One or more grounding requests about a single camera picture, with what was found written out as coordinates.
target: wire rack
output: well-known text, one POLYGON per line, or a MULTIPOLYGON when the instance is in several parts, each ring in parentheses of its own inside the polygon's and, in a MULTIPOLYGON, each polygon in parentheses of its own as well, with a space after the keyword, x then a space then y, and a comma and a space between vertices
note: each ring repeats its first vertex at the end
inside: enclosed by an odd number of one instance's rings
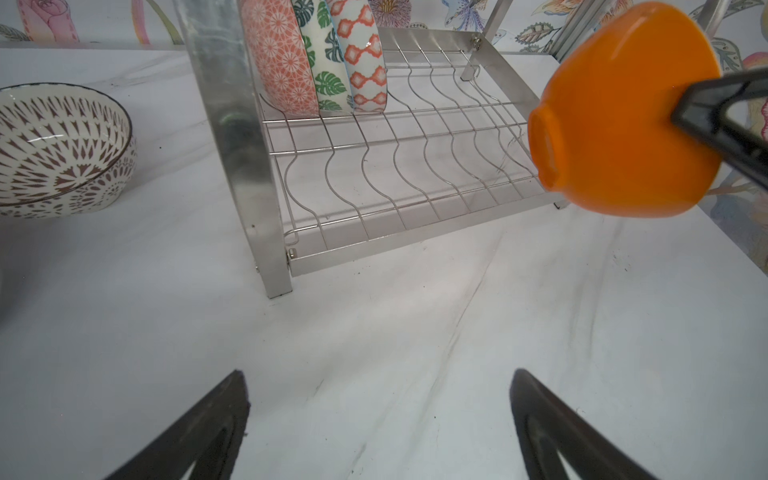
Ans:
POLYGON ((382 114, 291 118, 260 97, 291 260, 545 194, 513 102, 481 65, 461 79, 471 53, 385 48, 382 114))

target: leaf patterned plate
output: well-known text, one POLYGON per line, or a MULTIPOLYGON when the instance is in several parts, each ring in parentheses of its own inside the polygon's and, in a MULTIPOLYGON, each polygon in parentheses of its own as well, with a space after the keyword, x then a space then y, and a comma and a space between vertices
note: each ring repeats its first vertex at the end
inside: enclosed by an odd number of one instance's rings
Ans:
POLYGON ((312 68, 320 111, 323 115, 352 113, 352 88, 327 4, 324 0, 293 0, 293 12, 312 68))

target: geometric patterned plate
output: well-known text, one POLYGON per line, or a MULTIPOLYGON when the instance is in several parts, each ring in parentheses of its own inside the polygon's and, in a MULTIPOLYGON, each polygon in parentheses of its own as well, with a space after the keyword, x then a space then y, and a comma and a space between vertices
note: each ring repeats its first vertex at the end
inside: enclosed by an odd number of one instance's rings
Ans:
POLYGON ((51 83, 0 89, 0 215, 100 210, 120 195, 135 156, 131 119, 106 94, 51 83))

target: stainless steel dish rack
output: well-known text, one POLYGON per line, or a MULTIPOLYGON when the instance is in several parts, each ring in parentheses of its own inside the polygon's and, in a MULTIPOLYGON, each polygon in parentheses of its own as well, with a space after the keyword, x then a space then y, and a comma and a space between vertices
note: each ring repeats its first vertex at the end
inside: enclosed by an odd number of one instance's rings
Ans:
POLYGON ((486 39, 510 3, 483 34, 380 28, 383 114, 292 118, 257 93, 237 0, 177 0, 269 297, 290 292, 291 275, 562 200, 528 151, 538 97, 486 39))

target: marble surface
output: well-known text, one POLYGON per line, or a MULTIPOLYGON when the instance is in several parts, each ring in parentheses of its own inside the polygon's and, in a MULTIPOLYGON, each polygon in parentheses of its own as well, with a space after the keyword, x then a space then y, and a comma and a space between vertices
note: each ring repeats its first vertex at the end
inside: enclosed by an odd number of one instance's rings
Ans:
POLYGON ((701 210, 542 207, 268 300, 184 54, 0 64, 113 95, 140 157, 106 210, 0 223, 0 477, 103 478, 242 369, 236 480, 524 478, 525 367, 659 478, 764 478, 768 279, 701 210))

